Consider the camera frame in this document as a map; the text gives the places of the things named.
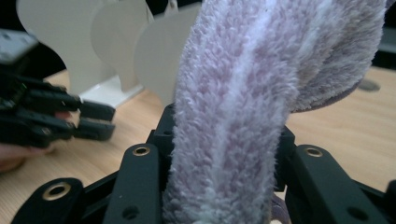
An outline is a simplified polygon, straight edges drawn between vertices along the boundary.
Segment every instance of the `fuzzy fabric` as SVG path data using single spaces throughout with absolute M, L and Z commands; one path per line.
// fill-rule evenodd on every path
M 177 77 L 165 222 L 268 222 L 289 113 L 356 88 L 391 2 L 204 1 Z

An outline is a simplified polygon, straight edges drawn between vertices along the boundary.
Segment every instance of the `wooden table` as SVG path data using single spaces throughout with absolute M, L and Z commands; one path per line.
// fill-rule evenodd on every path
M 327 149 L 352 178 L 385 190 L 396 179 L 396 73 L 372 68 L 367 78 L 381 90 L 357 90 L 335 105 L 293 114 L 288 127 L 298 145 Z M 50 79 L 67 86 L 66 80 L 66 72 Z M 142 91 L 117 108 L 117 128 L 111 140 L 59 141 L 52 153 L 0 175 L 0 223 L 9 223 L 33 191 L 52 179 L 75 177 L 87 186 L 118 170 L 123 152 L 146 142 L 162 111 L 160 100 L 152 92 Z

